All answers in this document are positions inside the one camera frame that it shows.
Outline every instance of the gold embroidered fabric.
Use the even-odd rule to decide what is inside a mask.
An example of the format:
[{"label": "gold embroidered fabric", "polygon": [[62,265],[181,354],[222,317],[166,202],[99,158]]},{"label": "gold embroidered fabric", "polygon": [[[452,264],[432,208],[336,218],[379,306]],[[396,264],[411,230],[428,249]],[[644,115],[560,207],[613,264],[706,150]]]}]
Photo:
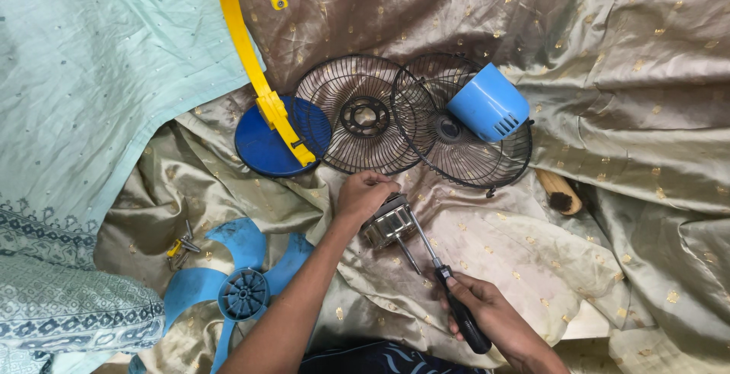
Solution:
[{"label": "gold embroidered fabric", "polygon": [[[455,271],[495,283],[550,344],[587,299],[616,326],[608,347],[622,372],[726,370],[730,0],[288,1],[274,12],[267,0],[242,0],[278,93],[349,52],[396,62],[465,52],[494,62],[530,102],[531,165],[582,182],[589,204],[565,217],[531,170],[490,200],[422,166],[396,176]],[[282,234],[318,241],[343,176],[325,166],[277,180],[248,170],[232,139],[252,105],[244,87],[158,130],[98,233],[100,269],[163,295],[164,252],[186,218],[202,249],[186,267],[232,271],[227,250],[202,237],[242,216],[270,235],[266,267],[284,250]],[[407,244],[426,266],[423,245]],[[354,238],[310,350],[387,338],[475,367],[504,364],[451,337],[435,290],[402,259]],[[149,372],[207,372],[221,322],[216,304],[197,304],[141,360]],[[577,354],[566,354],[570,366]]]}]

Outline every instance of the brush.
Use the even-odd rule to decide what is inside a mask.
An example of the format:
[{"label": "brush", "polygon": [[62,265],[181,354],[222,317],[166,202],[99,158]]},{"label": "brush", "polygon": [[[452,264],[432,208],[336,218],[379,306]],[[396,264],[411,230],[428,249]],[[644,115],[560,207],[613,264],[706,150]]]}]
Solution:
[{"label": "brush", "polygon": [[563,176],[542,169],[535,169],[535,174],[547,192],[548,204],[552,209],[570,216],[583,207],[578,195]]}]

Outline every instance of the fan grill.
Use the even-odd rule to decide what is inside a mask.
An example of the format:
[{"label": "fan grill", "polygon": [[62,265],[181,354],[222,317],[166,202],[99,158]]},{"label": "fan grill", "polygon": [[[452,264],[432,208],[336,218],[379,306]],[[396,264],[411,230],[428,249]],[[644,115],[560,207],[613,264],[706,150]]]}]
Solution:
[{"label": "fan grill", "polygon": [[443,178],[494,189],[512,183],[525,170],[532,134],[525,122],[502,141],[487,143],[446,109],[480,70],[479,65],[458,55],[419,56],[396,76],[393,112],[413,150]]},{"label": "fan grill", "polygon": [[[306,103],[291,105],[295,130],[301,138],[312,139],[306,146],[324,163],[348,174],[361,170],[395,174],[417,164],[420,158],[392,116],[390,94],[399,70],[387,59],[349,55],[308,71],[294,95]],[[315,107],[326,120],[317,119]],[[314,136],[330,131],[328,145]]]}]

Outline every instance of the black screwdriver handle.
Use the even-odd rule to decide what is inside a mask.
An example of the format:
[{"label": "black screwdriver handle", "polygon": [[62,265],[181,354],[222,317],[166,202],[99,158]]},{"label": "black screwdriver handle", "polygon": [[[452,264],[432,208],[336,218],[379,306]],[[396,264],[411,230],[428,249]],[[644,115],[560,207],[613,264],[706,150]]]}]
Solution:
[{"label": "black screwdriver handle", "polygon": [[444,290],[446,291],[446,300],[448,300],[449,305],[451,306],[451,313],[456,320],[456,324],[459,326],[459,332],[463,335],[464,340],[467,341],[467,344],[469,344],[469,347],[471,347],[471,350],[475,353],[486,354],[487,351],[492,348],[492,342],[489,341],[487,336],[485,336],[482,330],[479,329],[479,326],[477,326],[477,322],[474,320],[474,316],[471,314],[469,308],[454,297],[446,285],[446,279],[448,277],[453,277],[451,267],[447,265],[438,267],[434,274],[444,286]]}]

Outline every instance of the clothing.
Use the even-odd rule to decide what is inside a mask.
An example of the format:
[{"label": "clothing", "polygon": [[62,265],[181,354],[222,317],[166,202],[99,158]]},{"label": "clothing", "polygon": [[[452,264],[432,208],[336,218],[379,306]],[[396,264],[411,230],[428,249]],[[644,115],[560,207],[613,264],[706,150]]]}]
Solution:
[{"label": "clothing", "polygon": [[299,374],[485,374],[483,368],[468,368],[415,351],[390,341],[373,342],[349,350],[331,350],[307,357],[299,366]]}]

